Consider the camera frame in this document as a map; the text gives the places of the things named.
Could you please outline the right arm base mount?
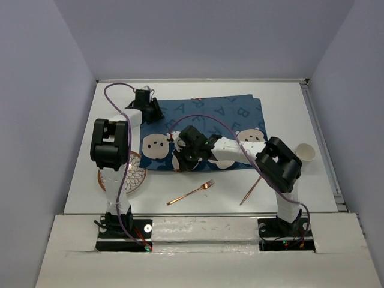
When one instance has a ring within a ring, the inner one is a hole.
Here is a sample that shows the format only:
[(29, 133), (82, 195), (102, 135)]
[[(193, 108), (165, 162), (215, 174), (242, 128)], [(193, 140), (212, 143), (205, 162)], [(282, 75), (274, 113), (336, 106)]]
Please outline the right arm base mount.
[(283, 232), (278, 227), (276, 218), (259, 218), (259, 248), (267, 251), (315, 251), (311, 228), (307, 228), (307, 217), (301, 218), (298, 228), (292, 232)]

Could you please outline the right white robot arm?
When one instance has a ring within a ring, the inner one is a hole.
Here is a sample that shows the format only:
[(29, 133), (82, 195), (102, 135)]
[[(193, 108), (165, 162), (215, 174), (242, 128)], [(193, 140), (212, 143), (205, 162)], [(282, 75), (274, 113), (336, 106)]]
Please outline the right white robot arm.
[(181, 171), (191, 171), (203, 160), (252, 165), (276, 193), (277, 230), (282, 235), (290, 235), (298, 228), (302, 215), (298, 199), (302, 161), (281, 139), (271, 137), (264, 142), (247, 142), (216, 134), (206, 137), (191, 125), (169, 136)]

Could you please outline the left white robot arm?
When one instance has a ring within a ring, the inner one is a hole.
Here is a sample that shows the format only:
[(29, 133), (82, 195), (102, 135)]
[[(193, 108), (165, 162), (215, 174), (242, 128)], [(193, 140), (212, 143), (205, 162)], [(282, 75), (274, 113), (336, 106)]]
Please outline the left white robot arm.
[(133, 89), (133, 92), (133, 102), (120, 109), (104, 90), (106, 100), (115, 108), (117, 115), (95, 120), (90, 148), (91, 160), (104, 179), (107, 197), (103, 228), (129, 238), (132, 237), (133, 215), (124, 192), (124, 181), (131, 154), (132, 129), (164, 118), (157, 99), (153, 97), (153, 89), (146, 86)]

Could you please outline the blue cartoon placemat cloth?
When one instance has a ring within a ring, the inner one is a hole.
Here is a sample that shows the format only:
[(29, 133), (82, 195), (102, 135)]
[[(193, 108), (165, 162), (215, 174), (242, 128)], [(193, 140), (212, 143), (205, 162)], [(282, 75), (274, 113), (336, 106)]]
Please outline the blue cartoon placemat cloth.
[(189, 125), (209, 137), (213, 134), (244, 142), (263, 142), (268, 136), (261, 100), (233, 95), (188, 100), (160, 100), (164, 118), (140, 127), (140, 167), (147, 170), (176, 171), (175, 145), (166, 140)]

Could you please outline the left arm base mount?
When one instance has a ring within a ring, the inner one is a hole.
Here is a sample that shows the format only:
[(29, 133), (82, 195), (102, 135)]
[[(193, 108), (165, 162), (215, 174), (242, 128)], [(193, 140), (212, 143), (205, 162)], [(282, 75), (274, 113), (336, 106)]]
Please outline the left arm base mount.
[(129, 237), (117, 220), (116, 226), (107, 225), (105, 216), (94, 220), (98, 227), (95, 249), (100, 252), (129, 252), (150, 253), (152, 252), (152, 229), (153, 219), (133, 218), (131, 229), (126, 228)]

